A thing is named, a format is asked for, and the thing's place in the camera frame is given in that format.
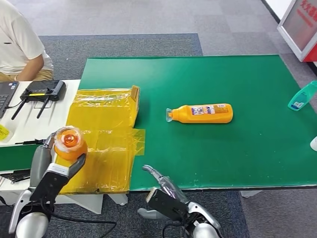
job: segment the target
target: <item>khaki pants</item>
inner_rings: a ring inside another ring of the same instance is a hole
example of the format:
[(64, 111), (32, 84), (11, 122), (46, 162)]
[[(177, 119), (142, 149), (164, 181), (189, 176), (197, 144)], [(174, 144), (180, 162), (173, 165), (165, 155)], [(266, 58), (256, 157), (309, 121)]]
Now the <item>khaki pants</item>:
[[(14, 81), (15, 76), (17, 74), (12, 74), (12, 75), (7, 75), (0, 72), (0, 81)], [(51, 70), (46, 70), (42, 69), (40, 72), (38, 72), (33, 81), (41, 81), (41, 80), (52, 80), (53, 79), (53, 71)]]

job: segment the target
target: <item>person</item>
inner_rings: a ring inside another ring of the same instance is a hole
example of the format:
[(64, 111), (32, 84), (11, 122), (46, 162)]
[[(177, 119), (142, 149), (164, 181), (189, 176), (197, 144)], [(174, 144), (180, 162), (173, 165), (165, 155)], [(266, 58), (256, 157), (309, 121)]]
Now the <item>person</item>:
[(53, 64), (31, 25), (0, 0), (0, 81), (51, 80)]

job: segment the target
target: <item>orange bottle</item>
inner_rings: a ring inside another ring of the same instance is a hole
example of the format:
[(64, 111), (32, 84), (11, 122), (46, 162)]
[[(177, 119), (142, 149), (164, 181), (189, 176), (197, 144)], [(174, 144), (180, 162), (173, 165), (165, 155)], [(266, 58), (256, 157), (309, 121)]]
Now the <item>orange bottle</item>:
[(82, 154), (87, 154), (88, 146), (79, 129), (65, 126), (56, 132), (55, 152), (64, 160), (75, 161)]
[(166, 109), (166, 121), (177, 120), (182, 123), (229, 123), (233, 117), (230, 104), (208, 104), (181, 106)]

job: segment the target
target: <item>person's arm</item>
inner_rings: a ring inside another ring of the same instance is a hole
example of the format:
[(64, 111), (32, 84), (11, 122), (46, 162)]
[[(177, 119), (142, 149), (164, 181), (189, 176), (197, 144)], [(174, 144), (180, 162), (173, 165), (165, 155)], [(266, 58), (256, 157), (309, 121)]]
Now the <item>person's arm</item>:
[(24, 69), (16, 77), (17, 81), (31, 81), (43, 67), (44, 46), (41, 40), (32, 30), (31, 25), (23, 16), (20, 15), (12, 21), (10, 32), (28, 59)]
[(43, 67), (43, 56), (40, 55), (34, 59), (30, 59), (26, 67), (18, 76), (17, 81), (32, 81)]

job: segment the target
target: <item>white bottle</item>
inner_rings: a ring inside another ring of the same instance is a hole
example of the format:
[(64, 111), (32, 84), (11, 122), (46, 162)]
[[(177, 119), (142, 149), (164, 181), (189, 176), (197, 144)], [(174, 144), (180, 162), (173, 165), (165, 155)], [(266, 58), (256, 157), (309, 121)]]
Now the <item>white bottle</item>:
[(317, 151), (317, 136), (310, 142), (310, 147), (315, 151)]

